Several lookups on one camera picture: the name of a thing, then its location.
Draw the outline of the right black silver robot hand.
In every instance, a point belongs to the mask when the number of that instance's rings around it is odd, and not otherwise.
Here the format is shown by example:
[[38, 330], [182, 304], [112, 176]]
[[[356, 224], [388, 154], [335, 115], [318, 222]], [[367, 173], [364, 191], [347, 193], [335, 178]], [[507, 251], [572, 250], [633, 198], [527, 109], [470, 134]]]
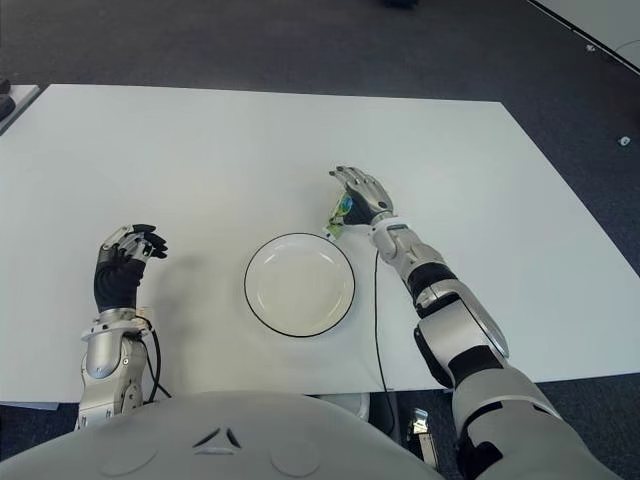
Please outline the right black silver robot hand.
[[355, 167], [337, 166], [329, 172], [343, 187], [350, 199], [350, 207], [344, 214], [334, 216], [343, 225], [374, 225], [379, 220], [393, 215], [391, 198], [381, 183]]

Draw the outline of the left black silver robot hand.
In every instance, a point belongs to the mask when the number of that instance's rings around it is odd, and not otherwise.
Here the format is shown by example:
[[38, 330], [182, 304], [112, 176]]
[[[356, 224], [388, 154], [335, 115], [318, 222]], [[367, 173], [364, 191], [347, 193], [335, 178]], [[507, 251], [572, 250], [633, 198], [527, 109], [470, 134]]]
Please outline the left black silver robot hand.
[[148, 224], [117, 229], [100, 246], [94, 273], [94, 299], [99, 313], [136, 308], [137, 289], [150, 258], [167, 257], [167, 244]]

